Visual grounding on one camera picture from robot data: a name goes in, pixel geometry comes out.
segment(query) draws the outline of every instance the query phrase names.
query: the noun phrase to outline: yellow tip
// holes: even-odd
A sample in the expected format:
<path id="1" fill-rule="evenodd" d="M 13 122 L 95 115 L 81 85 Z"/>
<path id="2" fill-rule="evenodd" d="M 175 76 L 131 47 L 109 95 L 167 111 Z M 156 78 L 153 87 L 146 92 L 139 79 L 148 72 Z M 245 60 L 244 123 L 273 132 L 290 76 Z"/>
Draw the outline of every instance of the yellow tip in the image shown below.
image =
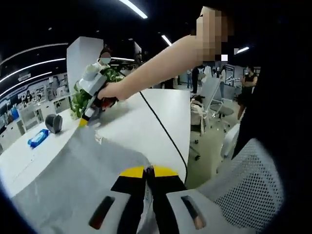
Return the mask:
<path id="1" fill-rule="evenodd" d="M 142 178 L 143 177 L 144 167 L 133 167 L 123 171 L 120 176 L 125 177 L 134 177 L 134 178 Z"/>
<path id="2" fill-rule="evenodd" d="M 80 122 L 79 122 L 79 127 L 84 127 L 84 126 L 86 126 L 87 125 L 87 123 L 88 123 L 88 121 L 86 121 L 85 119 L 81 119 L 80 120 Z"/>
<path id="3" fill-rule="evenodd" d="M 153 165 L 154 172 L 155 172 L 155 177 L 165 177 L 165 176 L 177 176 L 177 172 L 174 172 L 170 168 L 166 167 L 159 167 Z"/>

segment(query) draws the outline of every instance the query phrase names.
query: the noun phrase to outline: sign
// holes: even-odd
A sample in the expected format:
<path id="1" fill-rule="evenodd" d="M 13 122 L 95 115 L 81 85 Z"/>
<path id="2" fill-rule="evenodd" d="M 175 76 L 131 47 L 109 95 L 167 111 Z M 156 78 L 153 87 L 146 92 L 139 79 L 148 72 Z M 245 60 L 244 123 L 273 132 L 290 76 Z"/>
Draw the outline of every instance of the sign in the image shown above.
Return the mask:
<path id="1" fill-rule="evenodd" d="M 22 77 L 20 77 L 20 78 L 19 78 L 19 81 L 23 81 L 23 80 L 26 80 L 26 79 L 28 79 L 28 78 L 30 78 L 30 73 L 29 73 L 29 74 L 26 74 L 26 75 L 24 75 L 24 76 L 22 76 Z"/>

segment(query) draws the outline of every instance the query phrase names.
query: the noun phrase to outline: mesh chair back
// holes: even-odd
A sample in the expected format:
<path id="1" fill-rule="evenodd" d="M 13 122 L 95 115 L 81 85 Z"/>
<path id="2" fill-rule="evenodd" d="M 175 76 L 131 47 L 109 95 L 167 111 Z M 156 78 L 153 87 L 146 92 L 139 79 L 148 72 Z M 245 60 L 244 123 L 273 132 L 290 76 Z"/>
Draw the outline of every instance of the mesh chair back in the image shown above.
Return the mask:
<path id="1" fill-rule="evenodd" d="M 246 144 L 228 170 L 198 190 L 221 207 L 229 223 L 256 231 L 263 230 L 284 201 L 274 162 L 256 139 Z"/>
<path id="2" fill-rule="evenodd" d="M 207 78 L 205 83 L 203 83 L 200 95 L 205 97 L 203 101 L 205 110 L 209 109 L 209 106 L 219 88 L 219 85 L 220 79 L 214 77 Z"/>

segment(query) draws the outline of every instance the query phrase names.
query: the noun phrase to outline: gray cloth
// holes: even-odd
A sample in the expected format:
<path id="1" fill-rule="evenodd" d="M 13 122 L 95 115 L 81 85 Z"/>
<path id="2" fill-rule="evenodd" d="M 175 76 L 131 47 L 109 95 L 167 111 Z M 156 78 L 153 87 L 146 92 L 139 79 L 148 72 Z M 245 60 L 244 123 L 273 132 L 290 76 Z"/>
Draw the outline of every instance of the gray cloth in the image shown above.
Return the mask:
<path id="1" fill-rule="evenodd" d="M 149 165 L 143 154 L 105 139 L 99 144 L 92 128 L 78 128 L 51 163 L 12 201 L 38 233 L 99 233 L 88 222 L 105 191 L 125 169 Z"/>
<path id="2" fill-rule="evenodd" d="M 224 98 L 224 82 L 220 82 L 220 92 L 221 92 L 221 98 Z"/>

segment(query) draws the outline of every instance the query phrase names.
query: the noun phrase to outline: white partition wall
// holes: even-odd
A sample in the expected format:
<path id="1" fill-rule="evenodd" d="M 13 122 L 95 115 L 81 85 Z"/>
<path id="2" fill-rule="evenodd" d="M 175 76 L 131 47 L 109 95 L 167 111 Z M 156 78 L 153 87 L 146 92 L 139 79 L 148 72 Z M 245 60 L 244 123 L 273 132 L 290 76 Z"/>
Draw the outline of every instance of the white partition wall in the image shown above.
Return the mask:
<path id="1" fill-rule="evenodd" d="M 102 39 L 87 37 L 77 38 L 67 48 L 67 75 L 71 94 L 85 67 L 96 62 L 102 49 Z"/>

